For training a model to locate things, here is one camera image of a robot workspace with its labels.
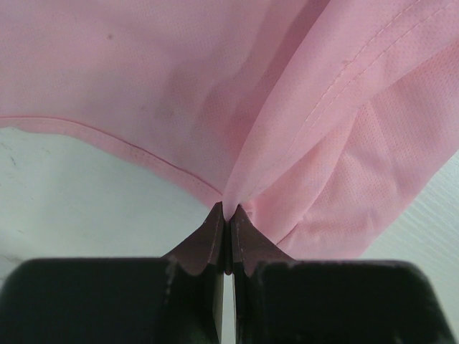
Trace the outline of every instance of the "stain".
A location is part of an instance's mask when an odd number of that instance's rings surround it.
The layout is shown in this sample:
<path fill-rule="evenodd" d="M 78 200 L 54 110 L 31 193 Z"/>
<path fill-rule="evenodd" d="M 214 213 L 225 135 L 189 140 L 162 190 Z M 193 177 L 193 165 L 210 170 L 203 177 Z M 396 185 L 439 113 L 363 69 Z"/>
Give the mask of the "stain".
<path fill-rule="evenodd" d="M 5 258 L 8 262 L 15 263 L 15 264 L 21 264 L 24 260 L 20 259 L 18 257 L 14 257 L 12 255 L 5 255 L 5 254 L 0 254 L 0 257 Z"/>
<path fill-rule="evenodd" d="M 0 142 L 0 147 L 5 148 L 8 151 L 12 151 L 13 149 L 9 145 L 5 145 L 4 143 Z"/>

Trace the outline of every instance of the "perforated fabric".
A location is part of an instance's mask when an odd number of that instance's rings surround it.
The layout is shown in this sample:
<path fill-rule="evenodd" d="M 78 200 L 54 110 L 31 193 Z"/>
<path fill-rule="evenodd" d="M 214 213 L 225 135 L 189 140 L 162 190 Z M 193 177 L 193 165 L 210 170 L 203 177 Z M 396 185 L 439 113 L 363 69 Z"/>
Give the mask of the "perforated fabric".
<path fill-rule="evenodd" d="M 459 1 L 0 0 L 0 127 L 71 135 L 297 258 L 349 258 L 459 147 Z"/>

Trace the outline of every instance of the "pink fabric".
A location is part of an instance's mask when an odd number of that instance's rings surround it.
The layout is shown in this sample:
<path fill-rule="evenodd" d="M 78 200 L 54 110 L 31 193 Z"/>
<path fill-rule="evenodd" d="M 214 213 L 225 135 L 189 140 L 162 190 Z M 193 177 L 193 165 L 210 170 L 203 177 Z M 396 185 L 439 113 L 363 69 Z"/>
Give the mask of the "pink fabric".
<path fill-rule="evenodd" d="M 459 1 L 0 0 L 0 126 L 71 135 L 297 258 L 349 258 L 459 147 Z"/>

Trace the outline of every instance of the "white background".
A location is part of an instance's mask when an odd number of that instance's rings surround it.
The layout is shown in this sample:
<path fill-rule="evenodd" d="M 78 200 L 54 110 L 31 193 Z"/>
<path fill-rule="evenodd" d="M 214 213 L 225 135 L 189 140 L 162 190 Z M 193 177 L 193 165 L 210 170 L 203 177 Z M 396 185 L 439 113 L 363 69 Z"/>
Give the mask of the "white background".
<path fill-rule="evenodd" d="M 208 211 L 151 172 L 73 138 L 0 130 L 0 286 L 32 257 L 160 256 Z M 459 337 L 459 154 L 363 258 L 420 266 Z M 224 344 L 234 342 L 233 322 L 225 277 Z"/>

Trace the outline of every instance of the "clamp jaw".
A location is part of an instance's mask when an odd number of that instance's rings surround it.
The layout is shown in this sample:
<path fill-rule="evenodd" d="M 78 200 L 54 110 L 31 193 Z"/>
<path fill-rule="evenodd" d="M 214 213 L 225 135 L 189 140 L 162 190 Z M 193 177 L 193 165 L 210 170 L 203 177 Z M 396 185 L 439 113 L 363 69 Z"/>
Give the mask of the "clamp jaw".
<path fill-rule="evenodd" d="M 0 294 L 0 343 L 219 344 L 224 272 L 237 344 L 455 343 L 413 265 L 296 261 L 221 203 L 162 258 L 23 263 Z"/>

